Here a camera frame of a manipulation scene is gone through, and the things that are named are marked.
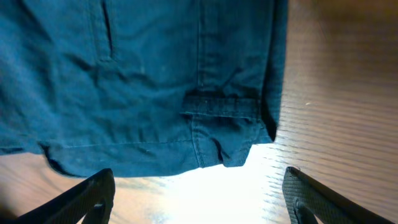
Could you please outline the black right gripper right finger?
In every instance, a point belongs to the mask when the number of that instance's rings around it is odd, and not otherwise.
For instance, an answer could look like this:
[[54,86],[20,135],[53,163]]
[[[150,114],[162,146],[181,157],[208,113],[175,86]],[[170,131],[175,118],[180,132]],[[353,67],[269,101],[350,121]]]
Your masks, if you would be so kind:
[[294,224],[393,224],[294,167],[286,168],[282,191]]

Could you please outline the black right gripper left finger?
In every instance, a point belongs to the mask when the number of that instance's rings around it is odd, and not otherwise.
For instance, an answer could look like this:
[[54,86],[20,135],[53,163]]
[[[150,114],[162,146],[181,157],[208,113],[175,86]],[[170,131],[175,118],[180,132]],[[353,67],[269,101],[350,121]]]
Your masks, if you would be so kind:
[[108,224],[115,195],[111,169],[103,169],[53,200],[13,220],[14,224]]

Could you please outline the navy blue shorts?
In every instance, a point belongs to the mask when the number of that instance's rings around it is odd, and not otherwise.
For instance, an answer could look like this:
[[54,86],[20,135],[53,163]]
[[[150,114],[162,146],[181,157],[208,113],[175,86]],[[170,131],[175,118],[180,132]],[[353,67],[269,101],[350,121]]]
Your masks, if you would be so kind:
[[1,2],[1,154],[88,177],[244,165],[275,140],[285,0]]

